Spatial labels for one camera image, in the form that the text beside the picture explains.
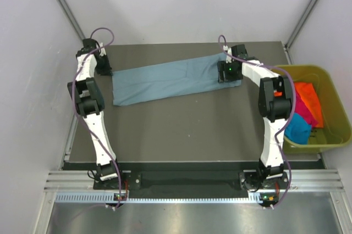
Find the light blue t shirt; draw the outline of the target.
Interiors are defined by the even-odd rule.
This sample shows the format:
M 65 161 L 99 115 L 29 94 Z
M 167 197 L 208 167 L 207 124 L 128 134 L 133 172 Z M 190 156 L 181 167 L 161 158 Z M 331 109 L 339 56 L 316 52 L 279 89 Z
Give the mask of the light blue t shirt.
M 218 82 L 219 53 L 175 62 L 115 71 L 112 76 L 113 105 L 127 106 L 168 97 L 238 87 L 241 81 Z

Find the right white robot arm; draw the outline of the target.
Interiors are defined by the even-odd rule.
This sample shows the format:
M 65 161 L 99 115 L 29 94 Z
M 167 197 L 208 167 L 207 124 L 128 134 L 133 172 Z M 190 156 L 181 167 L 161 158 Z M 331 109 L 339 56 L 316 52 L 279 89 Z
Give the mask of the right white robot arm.
M 284 130 L 294 112 L 295 94 L 292 79 L 278 74 L 255 57 L 249 57 L 243 44 L 222 45 L 225 60 L 218 62 L 218 82 L 230 83 L 247 77 L 259 87 L 258 110 L 263 118 L 264 144 L 257 168 L 257 182 L 271 187 L 284 175 L 282 157 Z

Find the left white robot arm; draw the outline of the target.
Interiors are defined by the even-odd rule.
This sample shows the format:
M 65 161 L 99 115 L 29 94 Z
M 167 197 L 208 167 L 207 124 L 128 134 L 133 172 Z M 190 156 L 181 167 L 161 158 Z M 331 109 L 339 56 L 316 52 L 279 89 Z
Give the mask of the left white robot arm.
M 104 120 L 105 101 L 94 78 L 95 74 L 112 76 L 105 48 L 93 38 L 82 41 L 76 59 L 78 67 L 74 80 L 67 84 L 75 113 L 88 129 L 96 153 L 98 181 L 106 181 L 111 187 L 123 185 L 125 176 L 119 171 L 117 158 L 112 150 Z

